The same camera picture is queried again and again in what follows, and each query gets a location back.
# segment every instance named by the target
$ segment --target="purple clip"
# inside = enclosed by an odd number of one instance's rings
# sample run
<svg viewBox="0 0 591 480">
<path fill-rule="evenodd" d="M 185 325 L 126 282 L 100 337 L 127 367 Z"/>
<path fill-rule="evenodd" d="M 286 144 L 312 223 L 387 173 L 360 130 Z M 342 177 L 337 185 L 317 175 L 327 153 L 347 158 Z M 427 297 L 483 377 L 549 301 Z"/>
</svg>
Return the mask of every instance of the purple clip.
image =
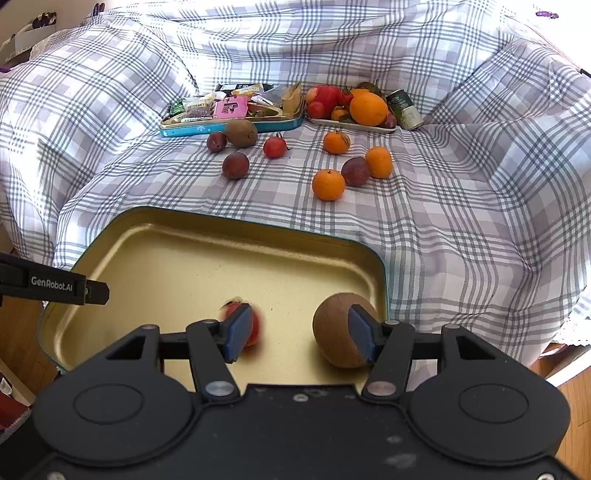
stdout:
<svg viewBox="0 0 591 480">
<path fill-rule="evenodd" d="M 536 16 L 538 17 L 548 17 L 548 18 L 558 18 L 558 14 L 554 14 L 552 12 L 536 12 Z"/>
</svg>

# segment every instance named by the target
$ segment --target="white wall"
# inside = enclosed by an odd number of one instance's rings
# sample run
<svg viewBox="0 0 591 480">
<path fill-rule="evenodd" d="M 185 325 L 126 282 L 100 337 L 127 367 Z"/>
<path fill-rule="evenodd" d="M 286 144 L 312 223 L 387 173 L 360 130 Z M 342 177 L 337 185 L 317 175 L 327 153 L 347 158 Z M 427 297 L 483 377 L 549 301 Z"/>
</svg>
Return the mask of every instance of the white wall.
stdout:
<svg viewBox="0 0 591 480">
<path fill-rule="evenodd" d="M 141 0 L 103 0 L 105 9 Z M 77 27 L 92 12 L 96 0 L 10 0 L 0 10 L 0 44 L 43 12 L 57 12 L 57 29 Z"/>
</svg>

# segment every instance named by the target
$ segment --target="orange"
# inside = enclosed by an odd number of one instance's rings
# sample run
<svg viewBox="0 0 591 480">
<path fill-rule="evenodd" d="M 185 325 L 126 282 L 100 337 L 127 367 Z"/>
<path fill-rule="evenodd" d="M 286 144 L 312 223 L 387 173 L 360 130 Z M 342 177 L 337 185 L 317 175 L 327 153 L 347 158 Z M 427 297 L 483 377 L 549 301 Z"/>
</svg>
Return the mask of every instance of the orange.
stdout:
<svg viewBox="0 0 591 480">
<path fill-rule="evenodd" d="M 343 108 L 341 106 L 336 107 L 330 114 L 330 119 L 335 120 L 336 122 L 342 122 L 343 120 L 347 120 L 348 118 L 349 112 L 346 108 Z"/>
<path fill-rule="evenodd" d="M 335 155 L 340 155 L 341 153 L 345 153 L 349 147 L 351 146 L 351 139 L 347 134 L 343 132 L 328 132 L 324 136 L 324 140 L 322 141 L 324 145 L 324 149 L 328 153 L 334 153 Z"/>
<path fill-rule="evenodd" d="M 353 94 L 353 98 L 355 98 L 358 95 L 361 95 L 362 93 L 369 93 L 369 90 L 367 88 L 354 88 L 353 90 L 351 90 L 351 93 Z"/>
<path fill-rule="evenodd" d="M 349 113 L 353 120 L 360 125 L 375 127 L 386 120 L 388 105 L 380 96 L 366 92 L 353 96 L 353 100 L 349 104 Z"/>
<path fill-rule="evenodd" d="M 365 154 L 371 176 L 375 179 L 387 179 L 394 168 L 392 157 L 385 147 L 372 147 Z"/>
<path fill-rule="evenodd" d="M 320 200 L 332 202 L 345 191 L 345 179 L 337 170 L 319 170 L 312 179 L 312 191 Z"/>
</svg>

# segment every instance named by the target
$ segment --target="gold metal tray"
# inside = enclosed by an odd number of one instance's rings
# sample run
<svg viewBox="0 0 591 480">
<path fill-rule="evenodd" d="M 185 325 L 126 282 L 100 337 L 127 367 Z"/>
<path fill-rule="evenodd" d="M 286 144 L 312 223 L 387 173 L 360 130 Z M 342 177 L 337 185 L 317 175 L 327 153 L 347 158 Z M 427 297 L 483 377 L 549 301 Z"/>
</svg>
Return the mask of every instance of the gold metal tray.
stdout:
<svg viewBox="0 0 591 480">
<path fill-rule="evenodd" d="M 312 333 L 317 306 L 330 295 L 368 299 L 382 320 L 388 302 L 384 264 L 354 241 L 195 213 L 138 207 L 122 213 L 72 269 L 106 282 L 104 306 L 50 303 L 39 323 L 41 348 L 71 370 L 139 325 L 163 333 L 219 318 L 241 297 L 262 312 L 259 345 L 229 366 L 248 383 L 361 386 L 367 370 L 337 369 Z M 194 390 L 189 363 L 166 361 L 165 373 Z"/>
</svg>

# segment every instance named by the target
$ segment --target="blue gripper pad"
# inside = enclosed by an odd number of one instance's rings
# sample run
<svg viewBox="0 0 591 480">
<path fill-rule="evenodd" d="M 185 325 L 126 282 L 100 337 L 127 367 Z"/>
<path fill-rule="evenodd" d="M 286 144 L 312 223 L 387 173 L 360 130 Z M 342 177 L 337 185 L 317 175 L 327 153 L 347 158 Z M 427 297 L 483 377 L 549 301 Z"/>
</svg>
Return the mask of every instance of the blue gripper pad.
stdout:
<svg viewBox="0 0 591 480">
<path fill-rule="evenodd" d="M 223 346 L 224 360 L 226 363 L 233 363 L 246 346 L 246 342 L 252 332 L 252 308 L 248 306 L 236 319 L 231 321 L 228 329 L 228 339 Z"/>
<path fill-rule="evenodd" d="M 372 329 L 368 322 L 355 310 L 349 309 L 348 326 L 349 335 L 363 360 L 368 364 L 374 364 L 377 360 L 378 348 L 374 343 Z"/>
</svg>

